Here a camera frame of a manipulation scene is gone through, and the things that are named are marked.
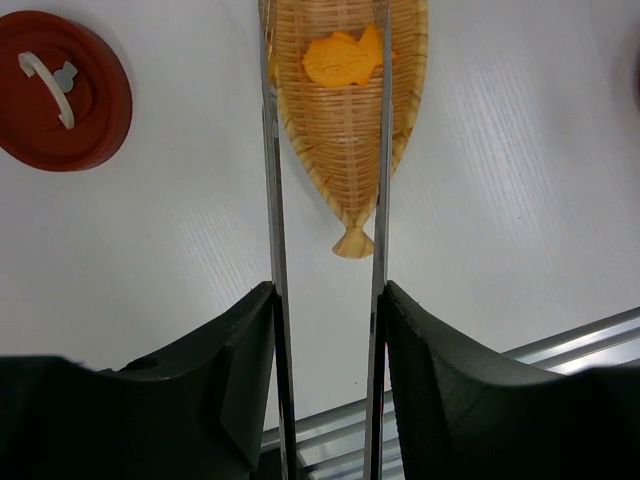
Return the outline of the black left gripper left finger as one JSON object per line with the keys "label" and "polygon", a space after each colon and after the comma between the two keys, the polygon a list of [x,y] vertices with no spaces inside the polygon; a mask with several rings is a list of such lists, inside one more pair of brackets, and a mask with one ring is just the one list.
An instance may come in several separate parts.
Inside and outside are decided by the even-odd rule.
{"label": "black left gripper left finger", "polygon": [[258,467],[272,286],[121,370],[1,360],[5,479],[246,479]]}

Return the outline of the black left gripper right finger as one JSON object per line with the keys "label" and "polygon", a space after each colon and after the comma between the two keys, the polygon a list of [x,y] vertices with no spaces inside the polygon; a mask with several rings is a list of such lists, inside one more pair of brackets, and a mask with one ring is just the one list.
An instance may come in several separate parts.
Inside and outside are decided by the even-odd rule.
{"label": "black left gripper right finger", "polygon": [[639,370],[562,375],[478,343],[385,288],[390,380],[408,479],[635,479]]}

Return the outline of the orange fish-shaped cake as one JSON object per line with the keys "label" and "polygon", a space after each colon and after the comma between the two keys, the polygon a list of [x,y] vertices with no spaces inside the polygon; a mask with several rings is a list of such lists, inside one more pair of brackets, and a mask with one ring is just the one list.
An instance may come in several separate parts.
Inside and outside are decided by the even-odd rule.
{"label": "orange fish-shaped cake", "polygon": [[366,86],[383,63],[381,30],[374,23],[365,27],[358,40],[342,31],[314,39],[302,56],[309,79],[326,88]]}

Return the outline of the metal serving tongs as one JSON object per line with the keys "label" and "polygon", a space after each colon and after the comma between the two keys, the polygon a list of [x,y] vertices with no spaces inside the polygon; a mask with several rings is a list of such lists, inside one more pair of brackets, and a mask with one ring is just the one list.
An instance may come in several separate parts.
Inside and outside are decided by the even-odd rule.
{"label": "metal serving tongs", "polygon": [[[276,13],[275,3],[266,1],[258,10],[260,79],[265,177],[269,224],[271,277],[275,297],[272,302],[276,379],[279,408],[281,473],[284,479],[296,479],[297,438],[294,410],[290,313],[286,264],[285,224],[282,197],[277,89],[271,84],[268,68],[269,44],[275,43],[275,27],[269,16]],[[386,361],[386,320],[383,318],[383,293],[387,284],[389,203],[392,168],[392,29],[391,8],[380,3],[376,21],[383,27],[383,82],[381,103],[379,188],[376,197],[371,312],[367,370],[364,468],[365,479],[382,477],[384,378]]]}

